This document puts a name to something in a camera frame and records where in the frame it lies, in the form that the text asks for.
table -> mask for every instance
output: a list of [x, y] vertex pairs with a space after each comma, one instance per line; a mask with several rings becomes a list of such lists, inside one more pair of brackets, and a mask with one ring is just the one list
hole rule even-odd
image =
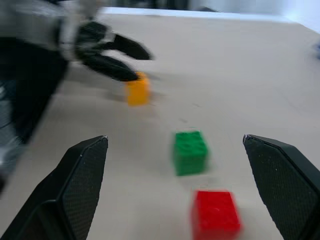
[[[241, 240], [281, 240], [262, 203], [244, 134], [292, 144], [320, 169], [319, 36], [298, 24], [108, 15], [115, 32], [144, 42], [154, 61], [134, 61], [151, 103], [129, 107], [122, 83], [74, 63], [0, 199], [0, 234], [34, 187], [78, 142], [108, 135], [100, 200], [88, 240], [189, 240], [196, 189], [232, 191]], [[197, 129], [210, 170], [176, 177], [173, 133]]]

textured gripper pad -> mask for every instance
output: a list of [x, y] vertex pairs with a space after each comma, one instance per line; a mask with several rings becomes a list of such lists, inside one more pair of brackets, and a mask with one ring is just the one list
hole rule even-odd
[[250, 136], [244, 137], [243, 144], [261, 199], [284, 240], [307, 239], [319, 205], [313, 187], [280, 147]]
[[35, 215], [25, 229], [21, 240], [50, 240], [40, 218]]
[[62, 197], [76, 240], [85, 240], [99, 201], [107, 145], [100, 141], [83, 154]]

lego brick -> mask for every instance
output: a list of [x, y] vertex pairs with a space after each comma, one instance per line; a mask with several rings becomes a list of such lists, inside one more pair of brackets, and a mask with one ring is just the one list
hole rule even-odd
[[143, 72], [137, 72], [138, 80], [125, 83], [129, 106], [145, 105], [149, 102], [149, 80]]
[[208, 147], [199, 131], [178, 132], [174, 136], [173, 163], [178, 176], [206, 170]]
[[193, 240], [234, 240], [242, 224], [233, 195], [227, 191], [198, 191], [191, 209]]

red lego brick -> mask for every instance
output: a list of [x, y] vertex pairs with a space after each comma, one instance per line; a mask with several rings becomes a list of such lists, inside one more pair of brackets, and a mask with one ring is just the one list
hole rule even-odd
[[193, 240], [234, 240], [242, 230], [233, 195], [198, 191], [191, 210]]

green lego brick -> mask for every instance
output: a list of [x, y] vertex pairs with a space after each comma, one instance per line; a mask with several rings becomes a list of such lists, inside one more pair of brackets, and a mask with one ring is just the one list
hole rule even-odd
[[199, 131], [178, 132], [174, 136], [173, 164], [178, 176], [206, 170], [209, 149]]

